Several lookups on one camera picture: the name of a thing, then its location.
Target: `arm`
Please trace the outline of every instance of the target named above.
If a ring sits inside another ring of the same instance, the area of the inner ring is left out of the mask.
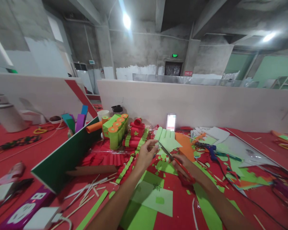
[[[189,159],[183,155],[172,155],[177,158],[182,165],[191,173],[196,182],[199,183],[208,195],[210,203],[215,208],[217,214],[222,220],[227,230],[247,230],[255,229],[252,224],[226,199],[226,197],[218,190],[214,183]],[[186,177],[187,175],[181,167],[173,161],[173,166]]]
[[[117,229],[137,183],[150,165],[154,154],[158,150],[158,146],[154,146],[156,142],[157,140],[149,140],[141,146],[137,164],[129,177],[88,225],[86,230]]]

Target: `red scissors handle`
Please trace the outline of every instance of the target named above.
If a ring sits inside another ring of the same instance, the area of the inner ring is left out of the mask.
[[[187,178],[187,182],[194,184],[195,183],[195,179],[193,178],[193,176],[191,175],[191,173],[182,165],[182,163],[179,162],[179,160],[177,160],[176,158],[174,158],[174,160],[176,161],[176,163],[182,168],[182,170],[187,174],[188,178]],[[180,177],[185,178],[185,176],[183,176],[179,171],[178,171],[178,175]]]

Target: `air conditioner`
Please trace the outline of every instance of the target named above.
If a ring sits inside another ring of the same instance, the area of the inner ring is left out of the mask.
[[[89,72],[87,71],[87,65],[85,63],[74,62],[75,69],[79,78],[82,79],[82,82],[86,89],[94,94],[91,79]]]

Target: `smartphone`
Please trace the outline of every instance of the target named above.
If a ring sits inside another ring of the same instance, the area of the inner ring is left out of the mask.
[[[166,119],[166,129],[171,131],[175,131],[176,129],[176,114],[175,113],[168,113]]]

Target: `green wall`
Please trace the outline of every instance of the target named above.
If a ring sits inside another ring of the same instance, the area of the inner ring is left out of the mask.
[[[240,71],[236,80],[242,80],[253,60],[253,57],[253,55],[246,54],[231,54],[224,73]]]
[[[288,76],[288,57],[266,56],[262,60],[253,81],[259,81],[258,88],[261,88],[267,79],[277,79]]]

